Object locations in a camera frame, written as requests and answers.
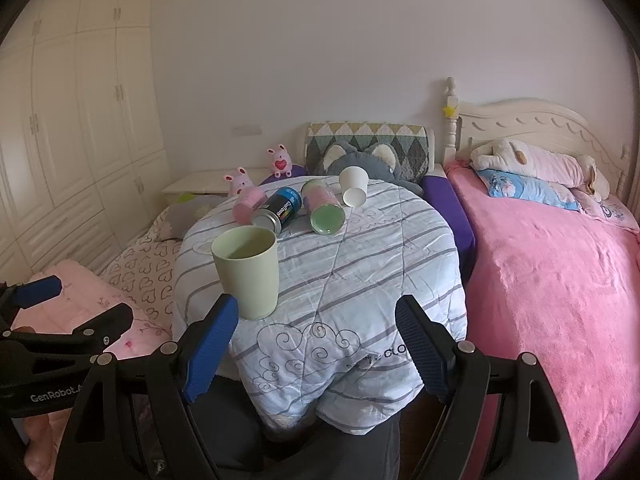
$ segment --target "white wooden headboard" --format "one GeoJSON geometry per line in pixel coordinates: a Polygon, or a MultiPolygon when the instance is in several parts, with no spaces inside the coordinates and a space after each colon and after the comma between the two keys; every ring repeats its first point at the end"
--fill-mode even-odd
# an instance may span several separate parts
{"type": "Polygon", "coordinates": [[[468,159],[471,150],[491,140],[514,137],[552,152],[591,155],[611,191],[623,200],[629,171],[627,145],[620,157],[612,156],[587,120],[561,105],[540,99],[473,105],[458,101],[452,77],[447,85],[447,107],[456,108],[457,113],[446,118],[445,166],[456,156],[468,159]]]}

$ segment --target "white wardrobe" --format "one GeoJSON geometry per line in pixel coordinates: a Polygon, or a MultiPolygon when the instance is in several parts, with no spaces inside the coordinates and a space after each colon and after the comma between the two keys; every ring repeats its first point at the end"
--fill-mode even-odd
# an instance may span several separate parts
{"type": "Polygon", "coordinates": [[[31,0],[0,44],[0,280],[100,273],[162,210],[150,0],[31,0]]]}

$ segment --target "pink can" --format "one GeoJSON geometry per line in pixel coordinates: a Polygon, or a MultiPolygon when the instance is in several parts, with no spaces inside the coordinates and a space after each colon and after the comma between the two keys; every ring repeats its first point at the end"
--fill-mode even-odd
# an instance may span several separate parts
{"type": "Polygon", "coordinates": [[[344,210],[324,180],[314,178],[305,182],[302,202],[316,233],[332,235],[344,225],[344,210]]]}
{"type": "Polygon", "coordinates": [[[240,225],[251,225],[251,215],[266,201],[267,195],[259,187],[245,187],[238,195],[231,214],[240,225]]]}

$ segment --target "pink toy bunny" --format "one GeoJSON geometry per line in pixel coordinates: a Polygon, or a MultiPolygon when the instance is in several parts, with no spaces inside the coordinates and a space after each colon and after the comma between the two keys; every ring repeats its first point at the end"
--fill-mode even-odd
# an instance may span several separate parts
{"type": "Polygon", "coordinates": [[[275,178],[280,178],[282,173],[285,175],[291,176],[291,168],[293,168],[293,164],[291,163],[291,157],[289,153],[287,153],[287,149],[282,145],[278,145],[278,150],[272,150],[269,148],[267,153],[271,153],[273,155],[273,160],[271,161],[271,170],[273,171],[273,176],[275,178]]]}
{"type": "Polygon", "coordinates": [[[249,178],[245,168],[240,166],[236,171],[238,172],[236,175],[225,175],[225,180],[231,183],[227,196],[239,195],[245,187],[255,185],[249,178]]]}

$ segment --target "white plush toy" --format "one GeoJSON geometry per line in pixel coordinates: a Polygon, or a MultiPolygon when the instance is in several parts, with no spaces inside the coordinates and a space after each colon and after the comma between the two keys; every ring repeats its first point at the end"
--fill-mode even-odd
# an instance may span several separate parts
{"type": "Polygon", "coordinates": [[[578,187],[598,202],[609,197],[609,183],[589,155],[573,157],[550,152],[516,139],[498,139],[474,149],[471,165],[578,187]]]}

